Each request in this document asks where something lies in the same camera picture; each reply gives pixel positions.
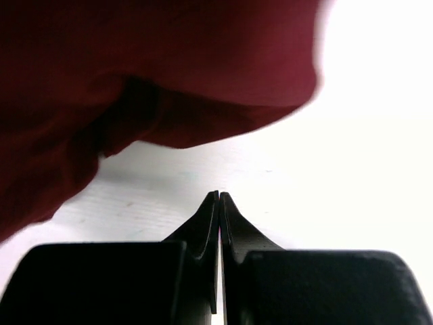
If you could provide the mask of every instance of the black plastic part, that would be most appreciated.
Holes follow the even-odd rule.
[[[0,324],[210,324],[218,192],[161,243],[51,244],[23,258]]]
[[[32,249],[0,302],[0,324],[209,325],[219,229],[228,325],[433,325],[396,255],[285,251],[218,192],[160,243]]]
[[[276,251],[228,193],[220,203],[226,324],[432,324],[415,279],[396,255]]]
[[[217,313],[219,193],[208,193],[197,212],[164,241],[187,243],[198,267],[206,279],[210,310]]]

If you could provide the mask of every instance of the white table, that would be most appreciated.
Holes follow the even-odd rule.
[[[188,150],[134,144],[103,161],[52,221],[0,247],[0,291],[34,245],[161,240],[221,190],[286,248],[398,253],[431,308],[432,10],[424,0],[328,5],[323,86],[310,104],[249,135]]]

